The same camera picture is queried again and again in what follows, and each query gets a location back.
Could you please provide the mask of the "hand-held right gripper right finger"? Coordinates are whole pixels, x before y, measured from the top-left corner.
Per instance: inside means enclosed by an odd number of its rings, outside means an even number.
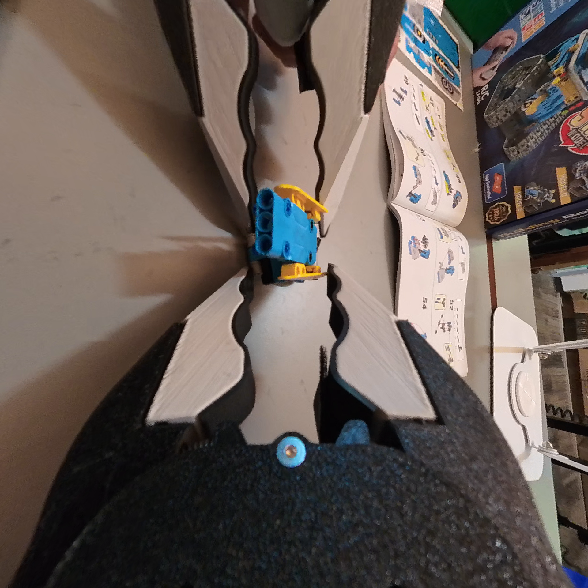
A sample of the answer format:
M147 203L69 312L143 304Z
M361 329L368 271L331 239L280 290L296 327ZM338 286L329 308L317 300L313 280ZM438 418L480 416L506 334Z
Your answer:
M318 423L373 415L435 422L396 315L337 265L327 269L326 295L334 342L318 388Z

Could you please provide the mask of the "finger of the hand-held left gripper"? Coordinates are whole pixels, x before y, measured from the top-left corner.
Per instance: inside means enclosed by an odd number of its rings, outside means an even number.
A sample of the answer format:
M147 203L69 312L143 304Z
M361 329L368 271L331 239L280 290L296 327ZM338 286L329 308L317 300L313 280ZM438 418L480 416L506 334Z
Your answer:
M319 100L315 199L333 221L369 121L365 111L371 1L316 1L301 39L302 63Z
M200 123L233 203L235 220L252 229L255 139L250 101L259 46L240 1L188 1Z

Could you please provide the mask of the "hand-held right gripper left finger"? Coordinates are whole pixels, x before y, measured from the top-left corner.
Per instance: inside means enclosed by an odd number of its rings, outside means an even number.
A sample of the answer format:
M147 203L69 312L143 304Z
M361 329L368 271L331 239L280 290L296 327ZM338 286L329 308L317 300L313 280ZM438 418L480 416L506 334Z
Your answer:
M240 271L196 307L183 329L148 411L148 424L242 423L255 402L245 338L253 276Z

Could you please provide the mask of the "black grey gear assembly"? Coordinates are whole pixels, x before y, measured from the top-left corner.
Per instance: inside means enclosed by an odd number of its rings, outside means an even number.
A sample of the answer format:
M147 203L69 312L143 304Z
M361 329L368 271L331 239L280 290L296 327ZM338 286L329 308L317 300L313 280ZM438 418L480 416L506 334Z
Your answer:
M264 285L280 281L286 243L283 239L278 239L274 243L269 233L255 233L254 241L247 249L247 258L254 270L260 274Z

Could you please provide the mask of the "blue yellow brick assembly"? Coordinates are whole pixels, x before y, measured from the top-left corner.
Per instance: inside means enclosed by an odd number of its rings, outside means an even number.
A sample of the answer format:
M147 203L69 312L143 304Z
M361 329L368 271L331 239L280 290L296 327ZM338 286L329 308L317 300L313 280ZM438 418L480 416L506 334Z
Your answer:
M319 228L328 209L299 187L261 189L252 207L255 233L269 233L274 243L287 241L277 283L305 282L325 275L317 263Z

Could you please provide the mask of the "grey desk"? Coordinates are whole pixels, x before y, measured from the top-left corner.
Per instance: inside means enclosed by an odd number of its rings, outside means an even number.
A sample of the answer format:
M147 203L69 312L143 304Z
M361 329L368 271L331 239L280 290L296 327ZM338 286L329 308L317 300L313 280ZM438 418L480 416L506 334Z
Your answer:
M313 187L316 94L299 94L296 72L260 53L256 177ZM319 263L392 309L397 229L380 96ZM151 1L1 2L1 587L88 417L245 263L233 218ZM290 288L256 289L250 443L286 431L317 441L319 346L333 343L324 282L292 288L316 292L304 328L269 318ZM293 359L263 345L282 337L310 351L291 392L266 371Z

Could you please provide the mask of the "blue sticker sheet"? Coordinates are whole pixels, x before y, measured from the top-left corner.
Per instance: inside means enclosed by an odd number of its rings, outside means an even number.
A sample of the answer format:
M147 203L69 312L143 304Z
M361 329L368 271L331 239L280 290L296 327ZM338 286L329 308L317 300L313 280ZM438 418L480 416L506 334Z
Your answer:
M459 42L428 4L406 1L400 49L461 111L463 87Z

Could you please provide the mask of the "open instruction booklet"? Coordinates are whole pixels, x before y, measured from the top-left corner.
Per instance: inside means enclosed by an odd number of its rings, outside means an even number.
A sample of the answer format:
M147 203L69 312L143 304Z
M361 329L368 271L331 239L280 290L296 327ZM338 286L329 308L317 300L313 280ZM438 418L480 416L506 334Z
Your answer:
M397 59L382 89L392 164L387 204L399 225L396 314L466 376L470 251L458 225L468 195L447 139L445 101Z

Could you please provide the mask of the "green box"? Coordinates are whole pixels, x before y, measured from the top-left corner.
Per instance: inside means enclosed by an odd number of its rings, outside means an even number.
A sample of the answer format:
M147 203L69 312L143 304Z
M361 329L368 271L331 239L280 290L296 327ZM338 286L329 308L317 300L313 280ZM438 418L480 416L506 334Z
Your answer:
M529 1L445 1L444 7L472 41L480 48L510 21Z

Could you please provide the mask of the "dark blue toy box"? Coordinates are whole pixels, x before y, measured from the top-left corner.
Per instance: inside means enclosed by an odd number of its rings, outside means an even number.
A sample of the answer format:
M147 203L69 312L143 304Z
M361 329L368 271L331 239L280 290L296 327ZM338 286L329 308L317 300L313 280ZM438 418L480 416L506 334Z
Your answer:
M587 1L529 1L472 56L486 234L587 217Z

